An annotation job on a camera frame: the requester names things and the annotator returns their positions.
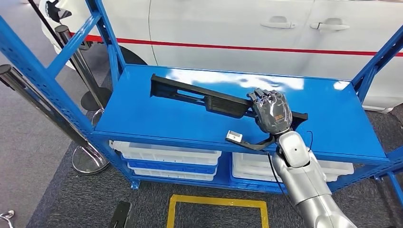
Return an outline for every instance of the white car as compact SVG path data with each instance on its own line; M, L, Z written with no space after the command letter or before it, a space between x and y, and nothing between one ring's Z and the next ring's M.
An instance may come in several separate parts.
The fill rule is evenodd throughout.
M127 61L169 67L352 79L403 25L399 1L103 3ZM39 8L52 27L64 24L71 32L90 16L84 0L42 0ZM98 30L86 40L101 41ZM403 103L402 70L403 52L377 74L365 108L388 112Z

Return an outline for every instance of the blue metal shelf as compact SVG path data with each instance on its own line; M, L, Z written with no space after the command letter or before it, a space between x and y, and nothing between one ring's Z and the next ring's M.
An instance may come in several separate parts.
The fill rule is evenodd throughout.
M256 87L282 91L293 111L308 113L308 120L297 131L305 142L311 141L307 131L313 132L312 150L318 159L366 164L388 162L353 86L349 81L335 79L128 64L94 136L250 153L256 152L226 142L227 131L245 133L249 142L267 137L252 118L235 119L208 113L203 106L150 97L152 74L242 98Z
M388 175L403 203L394 173L403 167L403 147L385 155L361 107L375 74L403 47L403 27L380 49L350 82L298 76L257 75L237 72L136 66L125 63L101 0L86 0L91 16L45 68L0 16L0 51L21 71L60 113L100 151L132 184L140 180L236 190L262 190L261 182L231 178L229 152L257 153L224 141L228 130L245 134L250 142L266 138L251 118L232 119L208 113L203 107L149 97L152 74L244 98L255 87L284 92L292 110L306 112L309 120L297 131L305 142L314 134L312 150L318 159L364 163L354 174L328 183L339 190L371 176ZM94 129L55 80L68 57L97 26L108 47L114 92ZM133 175L108 140L225 151L213 181L180 180ZM267 149L273 152L274 147ZM267 182L265 192L279 192Z

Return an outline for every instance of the car tire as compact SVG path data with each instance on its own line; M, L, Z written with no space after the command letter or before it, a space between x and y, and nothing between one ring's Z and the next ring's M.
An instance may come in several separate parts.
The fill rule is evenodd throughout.
M147 65L147 63L142 60L138 55L133 53L131 50L119 46L120 50L122 52L123 58L125 59L125 62L128 64L139 64L139 65Z

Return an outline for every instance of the car door handle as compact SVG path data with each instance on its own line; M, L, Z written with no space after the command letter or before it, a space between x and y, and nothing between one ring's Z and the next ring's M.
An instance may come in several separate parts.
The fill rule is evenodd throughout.
M343 24L340 18L328 18L324 22L315 22L309 25L312 29L340 31L350 28L350 26Z
M296 23L288 21L284 16L273 16L268 21L260 23L261 26L267 28L279 28L279 29L293 29L297 26Z

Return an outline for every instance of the red stripe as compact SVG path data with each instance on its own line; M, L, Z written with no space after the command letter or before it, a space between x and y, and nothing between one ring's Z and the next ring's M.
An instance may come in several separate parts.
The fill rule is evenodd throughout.
M100 36L88 35L86 41L102 42ZM222 49L235 49L235 50L253 50L253 51L279 51L279 52L296 52L296 53L315 53L315 54L332 54L332 55L354 55L354 56L373 56L375 51L336 51L336 50L315 50L315 49L291 49L291 48L269 48L269 47L240 47L240 46L224 46L224 45L211 45L211 44L186 44L186 43L173 43L162 41L149 41L140 39L125 39L117 38L118 43L126 44L147 44L147 45L161 45L161 46L176 46L176 47L190 47L190 48L222 48ZM399 52L397 57L403 57L403 52Z

